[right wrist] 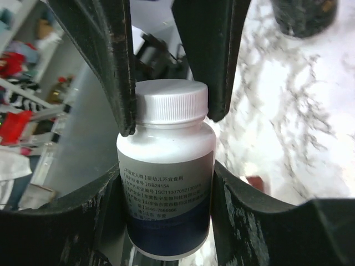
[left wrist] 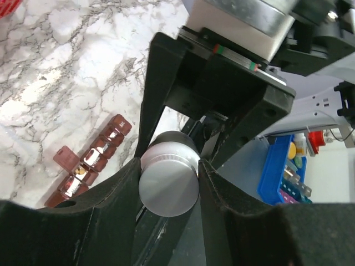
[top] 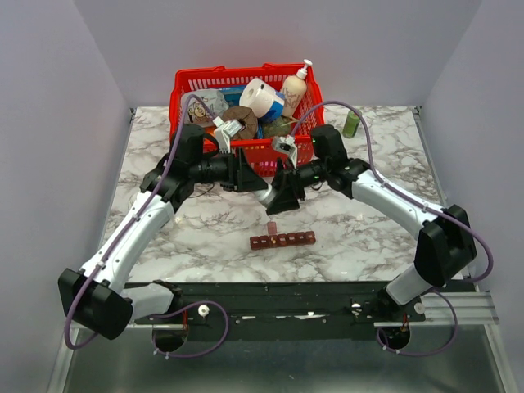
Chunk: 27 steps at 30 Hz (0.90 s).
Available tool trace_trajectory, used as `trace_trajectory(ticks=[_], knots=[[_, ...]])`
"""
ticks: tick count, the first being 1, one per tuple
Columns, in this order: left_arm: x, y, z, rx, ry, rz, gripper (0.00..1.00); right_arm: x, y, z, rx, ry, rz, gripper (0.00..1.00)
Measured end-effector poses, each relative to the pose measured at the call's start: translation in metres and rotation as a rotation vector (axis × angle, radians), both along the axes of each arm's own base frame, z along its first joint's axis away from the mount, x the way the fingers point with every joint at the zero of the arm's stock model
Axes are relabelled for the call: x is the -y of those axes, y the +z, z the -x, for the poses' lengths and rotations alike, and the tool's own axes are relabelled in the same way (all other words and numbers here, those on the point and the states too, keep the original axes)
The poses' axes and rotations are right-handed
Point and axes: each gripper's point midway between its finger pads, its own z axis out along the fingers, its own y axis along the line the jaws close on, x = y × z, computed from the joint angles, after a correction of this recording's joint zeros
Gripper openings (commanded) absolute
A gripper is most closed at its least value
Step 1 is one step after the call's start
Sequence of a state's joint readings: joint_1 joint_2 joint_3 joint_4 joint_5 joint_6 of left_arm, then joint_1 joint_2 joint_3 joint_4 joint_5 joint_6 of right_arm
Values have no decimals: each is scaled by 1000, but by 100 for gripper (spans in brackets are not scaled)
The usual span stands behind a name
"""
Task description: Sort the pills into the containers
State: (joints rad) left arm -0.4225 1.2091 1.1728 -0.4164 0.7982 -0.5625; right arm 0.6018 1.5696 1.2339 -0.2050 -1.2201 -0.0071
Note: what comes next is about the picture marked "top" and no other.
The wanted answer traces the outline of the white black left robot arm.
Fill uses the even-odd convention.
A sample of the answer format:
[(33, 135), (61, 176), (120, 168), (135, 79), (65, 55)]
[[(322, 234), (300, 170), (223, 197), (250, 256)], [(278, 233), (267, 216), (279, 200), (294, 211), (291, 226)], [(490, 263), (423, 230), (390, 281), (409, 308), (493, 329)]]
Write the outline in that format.
[(243, 150), (232, 151), (230, 138), (243, 126), (237, 120), (215, 118), (215, 131), (183, 124), (169, 151), (149, 171), (136, 200), (122, 223), (96, 254), (78, 270), (65, 269), (58, 279), (66, 316), (107, 339), (115, 339), (134, 318), (154, 314), (163, 323), (181, 315), (181, 303), (166, 284), (157, 287), (160, 297), (124, 297), (133, 266), (148, 243), (193, 194), (196, 184), (219, 184), (230, 192), (252, 192), (267, 206), (273, 189), (247, 162)]

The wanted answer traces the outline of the red weekly pill organizer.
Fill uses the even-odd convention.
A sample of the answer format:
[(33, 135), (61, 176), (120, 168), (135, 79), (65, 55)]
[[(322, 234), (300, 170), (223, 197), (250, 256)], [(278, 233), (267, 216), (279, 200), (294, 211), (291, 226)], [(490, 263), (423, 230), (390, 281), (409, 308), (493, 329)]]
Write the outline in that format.
[(265, 235), (249, 238), (250, 249), (252, 251), (289, 246), (308, 246), (316, 242), (314, 231), (279, 233), (278, 226), (274, 221), (269, 221), (266, 227), (267, 233)]

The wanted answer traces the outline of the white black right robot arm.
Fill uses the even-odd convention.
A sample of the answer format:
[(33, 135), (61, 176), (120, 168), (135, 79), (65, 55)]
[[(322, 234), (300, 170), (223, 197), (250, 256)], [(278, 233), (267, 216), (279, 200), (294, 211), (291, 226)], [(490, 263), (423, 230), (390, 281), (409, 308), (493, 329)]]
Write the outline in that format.
[(368, 162), (348, 157), (340, 133), (331, 125), (313, 129), (311, 137), (315, 160), (295, 169), (279, 163), (272, 183), (256, 192), (256, 198), (268, 215), (275, 215), (298, 209), (305, 189), (325, 182), (378, 210), (412, 235), (417, 242), (413, 263), (377, 299), (382, 318), (396, 320), (411, 300), (433, 287), (443, 287), (475, 259), (477, 250), (463, 208), (443, 208), (378, 179)]

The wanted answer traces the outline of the white-capped pill bottle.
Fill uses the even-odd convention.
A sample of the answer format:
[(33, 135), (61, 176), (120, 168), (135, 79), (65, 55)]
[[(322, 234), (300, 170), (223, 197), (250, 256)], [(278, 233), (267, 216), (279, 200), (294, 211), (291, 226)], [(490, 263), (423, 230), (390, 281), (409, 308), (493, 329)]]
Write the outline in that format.
[(265, 190), (258, 190), (254, 192), (254, 194), (257, 201), (263, 207), (268, 208), (275, 198), (277, 191), (271, 185), (268, 185)]

